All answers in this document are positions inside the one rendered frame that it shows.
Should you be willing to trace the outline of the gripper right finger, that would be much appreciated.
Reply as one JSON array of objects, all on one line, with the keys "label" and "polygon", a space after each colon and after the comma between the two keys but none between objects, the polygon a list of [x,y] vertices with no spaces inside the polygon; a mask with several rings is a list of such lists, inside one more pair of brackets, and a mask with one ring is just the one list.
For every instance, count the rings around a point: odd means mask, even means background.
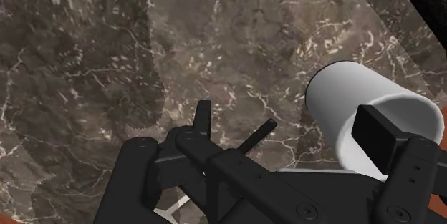
[{"label": "gripper right finger", "polygon": [[432,194],[447,206],[447,151],[400,130],[372,105],[357,107],[351,135],[388,176],[373,196],[372,224],[447,224],[428,208]]}]

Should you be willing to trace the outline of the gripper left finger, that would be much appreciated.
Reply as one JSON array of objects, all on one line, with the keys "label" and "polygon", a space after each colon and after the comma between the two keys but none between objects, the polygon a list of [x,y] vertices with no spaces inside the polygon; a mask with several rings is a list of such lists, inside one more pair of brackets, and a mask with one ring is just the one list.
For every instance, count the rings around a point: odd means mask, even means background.
[{"label": "gripper left finger", "polygon": [[246,156],[275,127],[266,121],[236,149],[211,141],[211,101],[201,100],[191,126],[165,141],[134,137],[122,145],[93,224],[172,224],[155,207],[164,189],[180,187],[208,224],[326,224],[326,211]]}]

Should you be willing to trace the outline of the white cup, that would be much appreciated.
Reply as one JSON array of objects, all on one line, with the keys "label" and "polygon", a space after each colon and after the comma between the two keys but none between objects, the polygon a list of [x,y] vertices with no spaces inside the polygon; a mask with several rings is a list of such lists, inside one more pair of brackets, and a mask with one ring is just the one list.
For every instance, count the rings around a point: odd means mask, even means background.
[{"label": "white cup", "polygon": [[319,70],[307,85],[305,104],[341,166],[382,181],[388,176],[351,135],[360,104],[374,106],[404,132],[438,144],[443,138],[443,115],[434,102],[356,62],[335,62]]}]

